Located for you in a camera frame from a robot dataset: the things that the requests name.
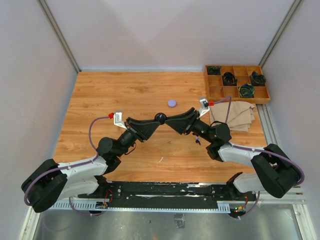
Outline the black earbud charging case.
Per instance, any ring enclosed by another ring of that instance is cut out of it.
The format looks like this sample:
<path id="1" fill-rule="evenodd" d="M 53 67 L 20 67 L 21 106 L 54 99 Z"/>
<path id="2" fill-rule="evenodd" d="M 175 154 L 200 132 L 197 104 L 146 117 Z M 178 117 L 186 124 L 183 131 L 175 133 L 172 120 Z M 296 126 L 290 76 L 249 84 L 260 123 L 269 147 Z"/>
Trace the black earbud charging case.
<path id="1" fill-rule="evenodd" d="M 167 116 L 163 112 L 159 112 L 154 116 L 154 121 L 159 122 L 160 125 L 165 124 Z"/>

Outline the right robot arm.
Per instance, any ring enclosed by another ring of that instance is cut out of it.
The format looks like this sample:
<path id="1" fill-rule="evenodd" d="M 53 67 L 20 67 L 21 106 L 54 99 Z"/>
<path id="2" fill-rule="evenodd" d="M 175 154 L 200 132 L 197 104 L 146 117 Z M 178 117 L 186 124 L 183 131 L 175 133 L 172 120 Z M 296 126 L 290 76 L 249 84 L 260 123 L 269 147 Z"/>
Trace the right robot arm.
<path id="1" fill-rule="evenodd" d="M 275 198 L 282 198 L 291 188 L 300 185 L 305 174 L 276 144 L 266 147 L 249 147 L 231 143 L 231 131 L 225 122 L 207 124 L 200 113 L 189 111 L 167 117 L 164 123 L 181 135 L 190 133 L 208 141 L 209 157 L 220 162 L 233 162 L 254 169 L 253 173 L 236 174 L 226 188 L 232 200 L 240 199 L 245 192 L 266 191 Z"/>

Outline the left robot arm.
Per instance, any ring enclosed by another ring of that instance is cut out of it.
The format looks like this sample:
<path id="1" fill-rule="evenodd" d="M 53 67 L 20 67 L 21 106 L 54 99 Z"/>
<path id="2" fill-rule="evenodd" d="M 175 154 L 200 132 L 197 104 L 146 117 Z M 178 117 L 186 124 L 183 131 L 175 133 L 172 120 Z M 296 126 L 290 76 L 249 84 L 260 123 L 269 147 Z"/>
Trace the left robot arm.
<path id="1" fill-rule="evenodd" d="M 120 165 L 121 156 L 128 155 L 137 141 L 147 141 L 166 121 L 163 114 L 151 120 L 113 119 L 114 124 L 125 129 L 119 138 L 101 138 L 93 147 L 95 155 L 87 159 L 62 163 L 52 158 L 45 160 L 21 185 L 24 203 L 42 213 L 61 199 L 81 194 L 103 197 L 107 193 L 107 185 L 100 181 L 103 175 L 113 172 Z"/>

